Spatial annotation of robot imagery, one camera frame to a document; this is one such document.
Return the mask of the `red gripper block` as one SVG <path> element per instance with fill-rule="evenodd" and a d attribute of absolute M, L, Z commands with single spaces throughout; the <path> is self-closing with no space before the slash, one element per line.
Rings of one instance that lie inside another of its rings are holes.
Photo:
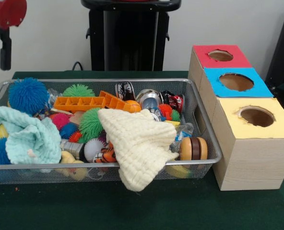
<path fill-rule="evenodd" d="M 19 26 L 25 18 L 27 11 L 26 0 L 0 0 L 0 69 L 11 69 L 12 40 L 10 38 L 11 26 Z"/>

